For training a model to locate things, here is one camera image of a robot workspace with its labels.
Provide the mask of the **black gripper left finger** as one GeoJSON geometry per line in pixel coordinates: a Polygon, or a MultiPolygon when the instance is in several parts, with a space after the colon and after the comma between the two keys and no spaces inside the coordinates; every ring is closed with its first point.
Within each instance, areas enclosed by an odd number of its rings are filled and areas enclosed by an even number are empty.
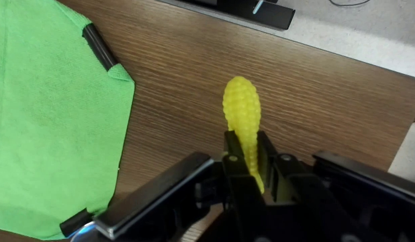
{"type": "Polygon", "coordinates": [[[225,145],[227,154],[223,160],[223,168],[230,199],[236,207],[248,207],[253,176],[246,165],[244,149],[236,132],[225,133],[225,145]]]}

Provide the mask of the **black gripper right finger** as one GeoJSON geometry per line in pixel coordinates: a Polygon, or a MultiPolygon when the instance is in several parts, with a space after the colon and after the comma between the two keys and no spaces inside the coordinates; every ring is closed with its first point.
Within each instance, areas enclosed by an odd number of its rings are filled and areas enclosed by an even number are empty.
{"type": "Polygon", "coordinates": [[[258,165],[264,191],[273,202],[289,202],[291,188],[287,176],[297,158],[291,153],[280,153],[265,132],[258,133],[258,165]]]}

